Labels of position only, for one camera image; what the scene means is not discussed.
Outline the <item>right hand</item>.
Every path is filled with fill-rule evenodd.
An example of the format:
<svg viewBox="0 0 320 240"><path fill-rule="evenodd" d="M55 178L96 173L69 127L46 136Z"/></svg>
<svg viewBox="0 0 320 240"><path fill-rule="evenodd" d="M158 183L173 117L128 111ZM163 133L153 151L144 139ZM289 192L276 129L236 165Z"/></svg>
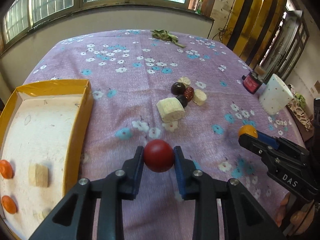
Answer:
<svg viewBox="0 0 320 240"><path fill-rule="evenodd" d="M288 205L290 197L291 193L288 192L280 202L280 206L277 209L274 221L278 227L281 226L282 220L286 215L286 207ZM302 210L296 211L291 216L290 223L293 225L293 227L288 233L289 236L301 235L309 228L315 215L315 205L313 203L314 201L308 203L306 207L304 207Z"/></svg>

